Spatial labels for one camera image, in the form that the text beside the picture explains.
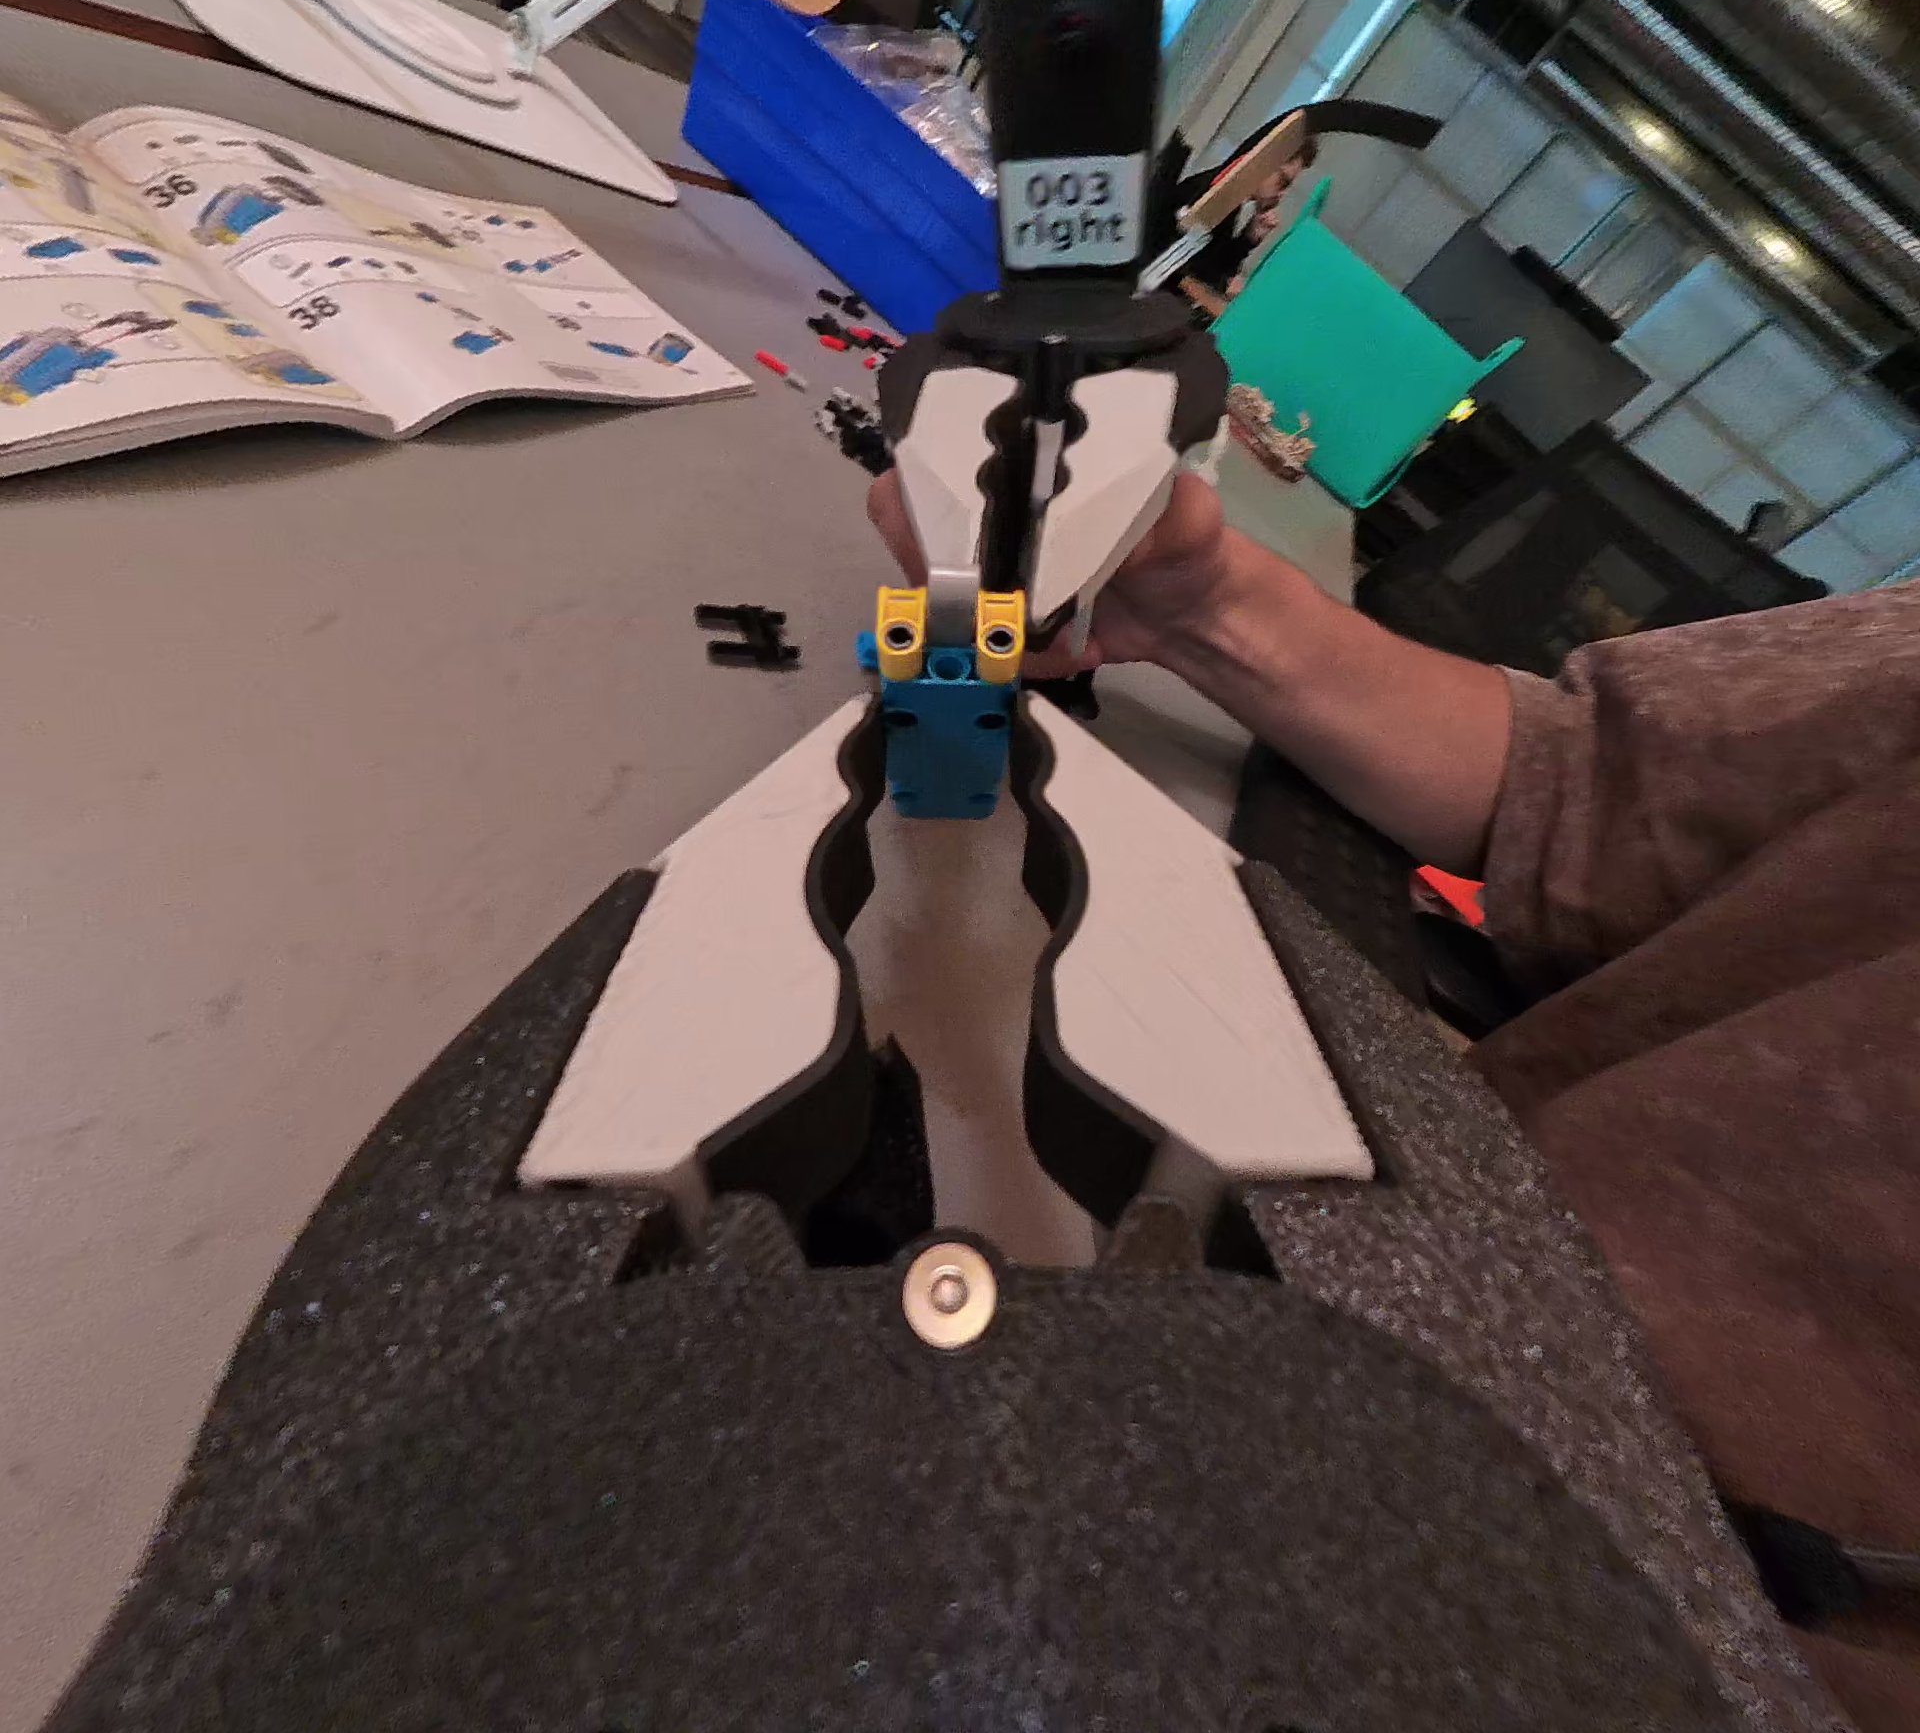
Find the black pin connector piece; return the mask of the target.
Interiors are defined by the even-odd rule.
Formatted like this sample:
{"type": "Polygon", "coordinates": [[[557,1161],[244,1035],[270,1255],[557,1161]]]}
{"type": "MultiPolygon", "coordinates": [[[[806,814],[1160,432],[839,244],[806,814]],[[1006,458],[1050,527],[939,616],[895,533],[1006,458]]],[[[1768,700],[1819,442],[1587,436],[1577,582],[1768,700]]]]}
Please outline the black pin connector piece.
{"type": "Polygon", "coordinates": [[[794,670],[804,651],[788,638],[788,616],[755,603],[697,603],[696,629],[706,634],[708,665],[755,670],[794,670]]]}

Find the person's right forearm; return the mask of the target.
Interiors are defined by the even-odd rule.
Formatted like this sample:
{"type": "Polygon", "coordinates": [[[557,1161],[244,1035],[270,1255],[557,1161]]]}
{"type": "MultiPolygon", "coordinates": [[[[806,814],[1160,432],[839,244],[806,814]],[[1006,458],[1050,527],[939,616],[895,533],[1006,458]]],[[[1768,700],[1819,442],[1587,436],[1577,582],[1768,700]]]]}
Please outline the person's right forearm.
{"type": "Polygon", "coordinates": [[[1482,885],[1540,993],[1808,856],[1915,883],[1913,581],[1472,665],[1334,604],[1263,739],[1420,864],[1482,885]]]}

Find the white laptop stand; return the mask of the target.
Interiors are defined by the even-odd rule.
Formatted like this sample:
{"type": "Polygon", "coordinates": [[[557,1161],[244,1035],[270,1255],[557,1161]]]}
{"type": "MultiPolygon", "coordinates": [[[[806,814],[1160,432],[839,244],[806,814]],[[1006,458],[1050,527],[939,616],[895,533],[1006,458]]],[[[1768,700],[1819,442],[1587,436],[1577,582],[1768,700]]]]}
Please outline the white laptop stand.
{"type": "Polygon", "coordinates": [[[555,64],[618,0],[526,0],[502,21],[446,0],[174,2],[284,81],[647,202],[678,197],[555,64]]]}

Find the blue grey yellow brick assembly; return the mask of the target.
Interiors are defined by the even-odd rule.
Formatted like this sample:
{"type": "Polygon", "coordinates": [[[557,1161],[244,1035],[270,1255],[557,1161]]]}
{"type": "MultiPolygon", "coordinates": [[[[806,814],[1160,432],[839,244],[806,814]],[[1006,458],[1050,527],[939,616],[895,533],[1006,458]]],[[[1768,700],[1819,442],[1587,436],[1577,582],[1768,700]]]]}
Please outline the blue grey yellow brick assembly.
{"type": "Polygon", "coordinates": [[[884,778],[908,819],[990,819],[1011,751],[1027,604],[1022,590],[978,593],[957,636],[936,638],[925,589],[881,587],[859,661],[876,670],[884,778]]]}

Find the black wall screen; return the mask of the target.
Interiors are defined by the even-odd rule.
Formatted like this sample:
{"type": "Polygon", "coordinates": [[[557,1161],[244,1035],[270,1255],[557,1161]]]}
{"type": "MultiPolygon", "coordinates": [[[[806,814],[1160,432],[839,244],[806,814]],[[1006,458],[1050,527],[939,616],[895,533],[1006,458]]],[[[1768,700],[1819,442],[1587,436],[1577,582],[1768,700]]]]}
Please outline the black wall screen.
{"type": "Polygon", "coordinates": [[[1568,277],[1528,247],[1506,251],[1477,225],[1455,228],[1404,298],[1477,359],[1520,340],[1473,398],[1535,452],[1606,424],[1651,382],[1620,351],[1620,327],[1568,277]]]}

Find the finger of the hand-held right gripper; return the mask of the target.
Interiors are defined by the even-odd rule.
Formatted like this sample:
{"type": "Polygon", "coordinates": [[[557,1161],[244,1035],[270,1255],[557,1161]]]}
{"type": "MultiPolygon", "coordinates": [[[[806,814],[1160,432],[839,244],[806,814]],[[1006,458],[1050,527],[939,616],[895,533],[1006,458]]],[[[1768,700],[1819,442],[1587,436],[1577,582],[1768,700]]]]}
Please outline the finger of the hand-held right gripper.
{"type": "Polygon", "coordinates": [[[1031,627],[1061,615],[1089,627],[1097,594],[1160,518],[1179,465],[1169,432],[1178,395],[1174,373],[1103,373],[1072,387],[1083,428],[1064,451],[1065,482],[1040,517],[1031,627]]]}
{"type": "Polygon", "coordinates": [[[988,368],[937,368],[920,385],[894,462],[928,570],[979,570],[979,472],[995,452],[988,427],[1000,407],[1001,374],[988,368]]]}

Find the black perforated panel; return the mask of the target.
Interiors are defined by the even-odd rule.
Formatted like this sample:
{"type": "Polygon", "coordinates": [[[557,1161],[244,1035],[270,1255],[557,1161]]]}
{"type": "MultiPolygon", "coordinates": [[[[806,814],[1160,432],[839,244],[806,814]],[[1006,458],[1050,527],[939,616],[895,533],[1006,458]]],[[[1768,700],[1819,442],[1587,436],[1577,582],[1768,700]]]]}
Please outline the black perforated panel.
{"type": "Polygon", "coordinates": [[[1524,1010],[1486,928],[1415,912],[1417,864],[1261,743],[1241,760],[1228,832],[1237,854],[1271,866],[1411,1007],[1465,1041],[1524,1010]]]}

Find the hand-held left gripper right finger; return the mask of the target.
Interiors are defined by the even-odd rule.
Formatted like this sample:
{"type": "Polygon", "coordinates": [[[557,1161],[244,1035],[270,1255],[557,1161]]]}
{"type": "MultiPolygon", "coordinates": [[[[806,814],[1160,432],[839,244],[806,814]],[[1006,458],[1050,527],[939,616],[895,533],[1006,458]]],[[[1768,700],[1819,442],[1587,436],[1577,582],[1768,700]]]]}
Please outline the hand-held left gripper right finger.
{"type": "Polygon", "coordinates": [[[1022,1128],[1050,1182],[1101,1233],[1147,1193],[1207,1233],[1251,1188],[1371,1182],[1241,858],[1036,697],[1014,720],[1014,798],[1045,924],[1022,1128]]]}

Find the teal plastic tote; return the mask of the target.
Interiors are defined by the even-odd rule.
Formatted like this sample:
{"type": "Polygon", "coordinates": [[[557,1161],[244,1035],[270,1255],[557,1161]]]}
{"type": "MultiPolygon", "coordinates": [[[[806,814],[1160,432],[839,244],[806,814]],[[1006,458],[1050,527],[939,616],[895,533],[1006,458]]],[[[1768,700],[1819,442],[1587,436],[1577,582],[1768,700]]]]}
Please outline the teal plastic tote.
{"type": "Polygon", "coordinates": [[[1524,336],[1472,355],[1325,227],[1329,193],[1318,182],[1209,330],[1231,380],[1271,403],[1276,424],[1307,422],[1307,475],[1359,512],[1524,336]]]}

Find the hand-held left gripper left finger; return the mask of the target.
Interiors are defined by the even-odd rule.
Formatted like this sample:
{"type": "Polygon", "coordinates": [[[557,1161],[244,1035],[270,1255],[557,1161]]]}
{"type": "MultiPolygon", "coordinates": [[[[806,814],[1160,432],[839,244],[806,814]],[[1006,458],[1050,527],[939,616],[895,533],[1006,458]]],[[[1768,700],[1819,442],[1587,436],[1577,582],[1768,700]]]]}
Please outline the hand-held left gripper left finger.
{"type": "Polygon", "coordinates": [[[874,889],[880,703],[856,697],[675,838],[518,1162],[532,1188],[808,1208],[867,1137],[850,931],[874,889]]]}

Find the instruction booklet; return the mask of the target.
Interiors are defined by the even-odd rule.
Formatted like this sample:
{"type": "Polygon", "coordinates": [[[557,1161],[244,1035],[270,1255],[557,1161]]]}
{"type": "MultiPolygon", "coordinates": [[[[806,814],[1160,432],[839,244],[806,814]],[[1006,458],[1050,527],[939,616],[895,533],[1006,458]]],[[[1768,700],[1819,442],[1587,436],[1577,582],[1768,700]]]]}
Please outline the instruction booklet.
{"type": "Polygon", "coordinates": [[[1,475],[210,430],[404,442],[472,407],[668,407],[752,379],[538,207],[217,116],[1,105],[1,475]]]}

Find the pile of small building pieces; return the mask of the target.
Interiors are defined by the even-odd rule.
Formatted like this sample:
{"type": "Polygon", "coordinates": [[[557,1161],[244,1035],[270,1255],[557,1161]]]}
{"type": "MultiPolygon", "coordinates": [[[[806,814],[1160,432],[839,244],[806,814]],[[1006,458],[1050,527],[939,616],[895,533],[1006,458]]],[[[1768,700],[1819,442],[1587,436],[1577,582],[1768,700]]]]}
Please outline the pile of small building pieces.
{"type": "Polygon", "coordinates": [[[899,348],[899,336],[867,300],[848,288],[819,287],[804,321],[808,339],[826,355],[826,370],[794,355],[755,348],[748,366],[811,407],[813,430],[851,466],[878,476],[895,462],[878,401],[878,373],[899,348]]]}

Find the blue plastic bin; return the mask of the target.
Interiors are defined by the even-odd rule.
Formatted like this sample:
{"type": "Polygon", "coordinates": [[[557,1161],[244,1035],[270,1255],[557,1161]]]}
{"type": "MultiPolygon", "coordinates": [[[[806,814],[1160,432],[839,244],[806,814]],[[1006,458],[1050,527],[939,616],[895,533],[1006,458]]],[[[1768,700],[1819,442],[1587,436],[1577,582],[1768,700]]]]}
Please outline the blue plastic bin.
{"type": "Polygon", "coordinates": [[[776,0],[703,0],[684,140],[884,319],[998,282],[995,210],[776,0]]]}

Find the person's right hand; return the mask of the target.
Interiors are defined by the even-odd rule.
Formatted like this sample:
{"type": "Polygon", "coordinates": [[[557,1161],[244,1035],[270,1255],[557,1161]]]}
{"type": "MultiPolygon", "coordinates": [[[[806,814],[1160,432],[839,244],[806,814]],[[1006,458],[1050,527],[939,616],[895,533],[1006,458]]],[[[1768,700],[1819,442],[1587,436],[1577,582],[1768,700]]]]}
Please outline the person's right hand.
{"type": "Polygon", "coordinates": [[[1212,487],[1179,472],[1164,511],[1100,590],[1044,640],[1026,644],[1027,681],[1064,681],[1100,665],[1160,665],[1203,689],[1203,646],[1225,636],[1229,615],[1263,606],[1278,616],[1312,582],[1231,528],[1212,487]]]}

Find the small wooden model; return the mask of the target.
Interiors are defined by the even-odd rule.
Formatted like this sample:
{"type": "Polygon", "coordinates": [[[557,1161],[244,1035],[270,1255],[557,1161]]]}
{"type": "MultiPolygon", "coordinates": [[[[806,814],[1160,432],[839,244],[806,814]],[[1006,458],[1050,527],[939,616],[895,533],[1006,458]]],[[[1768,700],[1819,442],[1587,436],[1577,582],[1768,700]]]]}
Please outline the small wooden model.
{"type": "Polygon", "coordinates": [[[1284,421],[1276,403],[1247,382],[1228,389],[1222,427],[1246,458],[1281,482],[1303,479],[1318,451],[1306,412],[1284,421]]]}

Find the clear plastic bag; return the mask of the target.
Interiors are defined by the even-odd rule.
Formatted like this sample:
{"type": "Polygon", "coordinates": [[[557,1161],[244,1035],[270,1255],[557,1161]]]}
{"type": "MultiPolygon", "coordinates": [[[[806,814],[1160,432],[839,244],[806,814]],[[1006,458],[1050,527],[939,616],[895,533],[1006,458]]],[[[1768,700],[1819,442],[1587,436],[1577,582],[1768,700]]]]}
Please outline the clear plastic bag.
{"type": "Polygon", "coordinates": [[[954,32],[816,21],[809,36],[978,195],[995,197],[991,119],[954,32]]]}

